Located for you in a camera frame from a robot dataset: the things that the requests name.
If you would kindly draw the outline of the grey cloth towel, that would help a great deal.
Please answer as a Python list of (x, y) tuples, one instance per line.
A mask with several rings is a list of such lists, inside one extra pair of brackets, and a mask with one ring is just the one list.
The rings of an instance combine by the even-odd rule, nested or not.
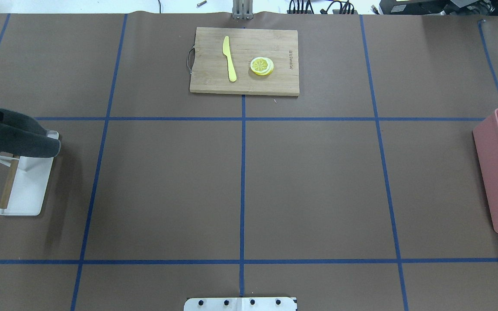
[(56, 157), (61, 151), (61, 142), (49, 137), (48, 133), (36, 119), (0, 109), (0, 153), (33, 158)]

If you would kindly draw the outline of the white towel rack stand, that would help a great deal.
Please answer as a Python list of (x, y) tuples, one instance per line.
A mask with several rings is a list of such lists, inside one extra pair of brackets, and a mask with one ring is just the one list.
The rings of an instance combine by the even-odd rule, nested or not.
[(0, 215), (37, 216), (47, 191), (53, 157), (0, 155), (0, 163), (9, 168), (0, 199)]

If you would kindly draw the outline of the wooden cutting board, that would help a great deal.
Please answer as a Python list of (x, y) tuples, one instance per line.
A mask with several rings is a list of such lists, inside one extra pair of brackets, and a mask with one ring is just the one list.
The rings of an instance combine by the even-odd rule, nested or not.
[[(230, 38), (237, 81), (230, 82), (223, 39)], [(296, 30), (233, 29), (200, 26), (195, 32), (190, 91), (198, 94), (294, 96), (299, 90), (299, 35)], [(250, 62), (268, 57), (274, 70), (255, 75)]]

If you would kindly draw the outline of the yellow plastic knife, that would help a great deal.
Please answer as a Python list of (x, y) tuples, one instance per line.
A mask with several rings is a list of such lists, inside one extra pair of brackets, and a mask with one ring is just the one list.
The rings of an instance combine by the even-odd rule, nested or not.
[(236, 82), (237, 81), (237, 74), (235, 71), (235, 67), (233, 64), (233, 58), (231, 56), (231, 49), (230, 49), (230, 38), (229, 36), (225, 36), (223, 39), (223, 47), (222, 47), (223, 55), (227, 59), (227, 73), (228, 73), (228, 79), (230, 82)]

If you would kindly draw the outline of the yellow lemon slice toy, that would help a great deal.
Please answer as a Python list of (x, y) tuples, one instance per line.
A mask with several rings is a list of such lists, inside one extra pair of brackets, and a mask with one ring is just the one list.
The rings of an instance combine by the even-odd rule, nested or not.
[(273, 61), (268, 57), (255, 57), (250, 62), (251, 71), (258, 76), (267, 76), (273, 72), (274, 68)]

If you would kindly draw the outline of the aluminium frame post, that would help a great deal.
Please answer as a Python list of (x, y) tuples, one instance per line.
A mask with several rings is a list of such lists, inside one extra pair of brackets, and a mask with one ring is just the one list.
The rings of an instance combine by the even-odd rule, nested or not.
[(253, 0), (233, 0), (232, 14), (234, 20), (253, 19)]

